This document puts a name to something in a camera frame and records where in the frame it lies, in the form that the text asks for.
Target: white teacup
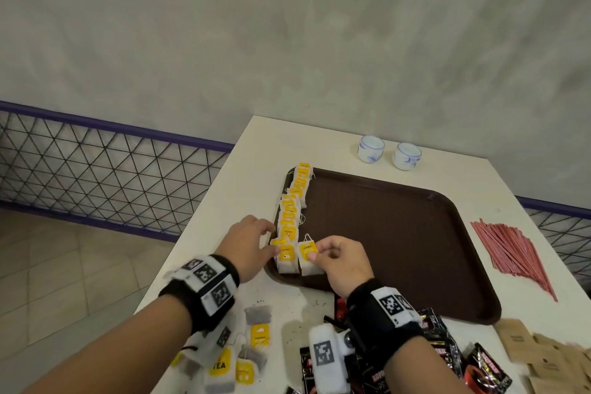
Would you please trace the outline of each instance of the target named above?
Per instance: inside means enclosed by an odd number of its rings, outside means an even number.
[[[367,163],[374,163],[382,157],[385,143],[382,139],[375,136],[364,136],[359,141],[357,155],[359,159]]]
[[[392,154],[392,163],[400,170],[412,170],[417,166],[423,152],[412,143],[399,143]]]

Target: gray wall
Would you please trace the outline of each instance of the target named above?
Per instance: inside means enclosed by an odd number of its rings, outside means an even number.
[[[0,0],[0,99],[235,142],[251,114],[591,208],[591,0]]]

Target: plastic tray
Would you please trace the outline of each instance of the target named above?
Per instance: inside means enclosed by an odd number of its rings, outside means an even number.
[[[306,195],[300,240],[342,235],[363,243],[373,272],[393,286],[415,308],[432,307],[449,318],[493,324],[501,303],[464,223],[454,206],[438,192],[329,170],[314,169]],[[293,179],[290,171],[284,192]],[[332,291],[326,275],[279,274],[274,260],[271,278],[290,285]]]

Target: wrist strap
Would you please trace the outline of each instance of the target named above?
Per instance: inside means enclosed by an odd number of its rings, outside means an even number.
[[[375,369],[408,340],[423,336],[421,317],[395,288],[370,279],[358,286],[347,300],[348,323],[361,353]]]
[[[191,315],[191,334],[213,330],[234,305],[240,284],[234,265],[218,255],[198,256],[176,270],[159,296],[172,295]]]

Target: black wrist strap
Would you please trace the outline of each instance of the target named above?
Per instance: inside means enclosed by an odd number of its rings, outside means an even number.
[[[207,283],[198,291],[195,291],[194,284],[191,284],[193,286],[191,287],[186,280],[173,278],[173,280],[171,280],[159,294],[159,296],[174,296],[179,301],[181,301],[181,303],[187,308],[189,315],[191,315],[191,335],[202,330],[211,331],[215,329],[216,326],[221,322],[222,318],[234,305],[234,297],[232,296],[233,293],[227,292],[221,298],[219,306],[215,305],[216,302],[212,304],[217,307],[217,310],[212,315],[210,315],[204,306],[202,298],[207,298],[212,291],[220,292],[220,288],[222,288],[222,285],[227,287],[228,284],[226,283],[226,276],[228,274],[232,276],[232,280],[234,281],[236,287],[238,287],[238,285],[240,284],[240,277],[238,271],[236,270],[236,267],[234,267],[232,262],[230,262],[225,257],[218,255],[211,255],[211,257],[214,258],[218,263],[223,265],[225,271],[217,273],[214,277],[208,280]],[[192,271],[195,269],[196,271],[198,271],[200,268],[203,268],[203,259],[204,257],[201,257],[200,259],[193,259],[191,262],[188,262],[183,267],[181,267],[181,270]]]
[[[375,369],[383,368],[408,340],[423,336],[418,314],[398,291],[384,287],[378,279],[358,286],[349,295],[347,307],[358,351]]]

